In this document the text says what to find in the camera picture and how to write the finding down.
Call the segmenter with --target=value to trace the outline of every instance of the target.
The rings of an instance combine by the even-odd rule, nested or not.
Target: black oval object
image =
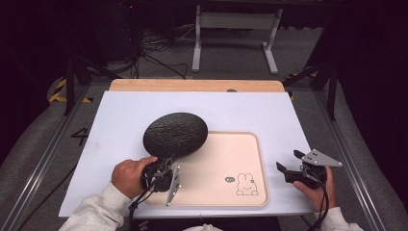
[[[198,150],[207,136],[207,124],[201,117],[174,113],[156,119],[147,127],[143,145],[152,156],[179,159]]]

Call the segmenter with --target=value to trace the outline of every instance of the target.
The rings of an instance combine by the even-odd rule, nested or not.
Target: human hand
[[[133,199],[143,192],[140,177],[144,167],[156,161],[157,157],[123,161],[115,166],[111,182],[121,193]]]
[[[334,185],[333,173],[330,167],[326,167],[327,181],[326,191],[329,197],[329,209],[336,207],[336,189]],[[315,212],[320,212],[321,201],[323,200],[323,189],[321,187],[312,190],[299,181],[294,181],[293,185],[309,198]],[[323,203],[321,210],[326,209],[326,204]]]

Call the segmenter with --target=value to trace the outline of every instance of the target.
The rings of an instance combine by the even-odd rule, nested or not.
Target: person's left hand
[[[123,161],[115,166],[111,182],[124,195],[133,199],[143,192],[140,177],[144,167],[156,161],[157,157]]]

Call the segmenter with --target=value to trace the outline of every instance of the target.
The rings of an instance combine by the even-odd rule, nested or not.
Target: white sleeve
[[[321,231],[363,231],[356,223],[347,223],[340,207],[329,209],[326,218],[321,223]]]
[[[109,182],[101,194],[85,198],[60,230],[116,230],[123,225],[122,209],[130,202]]]

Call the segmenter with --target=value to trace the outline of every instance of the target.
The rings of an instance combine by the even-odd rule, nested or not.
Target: person
[[[117,227],[122,226],[124,222],[123,207],[143,192],[140,182],[142,170],[145,166],[156,161],[156,157],[146,157],[139,161],[125,160],[116,165],[111,182],[108,183],[105,190],[101,194],[93,194],[85,198],[60,230],[116,230]],[[344,220],[340,207],[336,205],[335,184],[331,168],[326,167],[326,171],[329,210],[321,224],[321,230],[363,230],[356,223],[347,223]],[[322,189],[312,190],[298,181],[293,182],[293,185],[309,198],[316,212],[315,215],[318,217],[323,198]],[[220,231],[211,224],[191,227],[186,230]]]

